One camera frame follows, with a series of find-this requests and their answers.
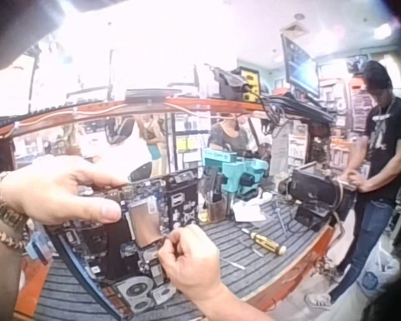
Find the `workbench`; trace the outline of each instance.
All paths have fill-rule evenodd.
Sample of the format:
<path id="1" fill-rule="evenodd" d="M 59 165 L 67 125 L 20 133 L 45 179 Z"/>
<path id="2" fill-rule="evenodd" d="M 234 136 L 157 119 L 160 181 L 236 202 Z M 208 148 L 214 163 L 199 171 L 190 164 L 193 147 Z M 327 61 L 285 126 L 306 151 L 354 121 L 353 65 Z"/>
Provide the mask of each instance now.
<path id="1" fill-rule="evenodd" d="M 270 205 L 262 205 L 271 215 Z M 274 220 L 256 230 L 280 245 L 287 247 L 281 257 L 254 245 L 264 254 L 259 257 L 239 240 L 250 245 L 253 241 L 241 231 L 242 227 L 253 230 L 250 223 L 223 221 L 202 225 L 203 230 L 220 249 L 220 255 L 231 262 L 246 267 L 240 270 L 221 262 L 221 277 L 229 289 L 238 297 L 261 309 L 273 309 L 276 303 L 286 297 L 308 274 L 313 263 L 324 255 L 333 229 L 325 226 L 320 232 L 308 230 L 293 220 L 295 207 L 284 206 L 281 215 L 284 233 L 276 216 Z M 176 294 L 161 306 L 133 317 L 134 321 L 192 320 L 203 315 L 182 294 Z M 113 320 L 67 270 L 65 264 L 55 260 L 47 275 L 39 297 L 35 320 Z"/>

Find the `ceiling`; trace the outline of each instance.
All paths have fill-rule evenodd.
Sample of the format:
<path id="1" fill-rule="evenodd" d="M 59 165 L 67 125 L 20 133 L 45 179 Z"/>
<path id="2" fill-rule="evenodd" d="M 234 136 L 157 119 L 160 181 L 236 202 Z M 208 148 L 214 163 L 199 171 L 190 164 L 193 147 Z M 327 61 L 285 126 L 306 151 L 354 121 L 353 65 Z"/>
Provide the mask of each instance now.
<path id="1" fill-rule="evenodd" d="M 380 0 L 225 0 L 236 19 L 238 58 L 266 69 L 280 68 L 281 29 L 295 22 L 307 34 L 295 39 L 312 57 L 366 47 L 389 45 L 396 37 L 374 38 L 374 29 L 390 17 Z"/>

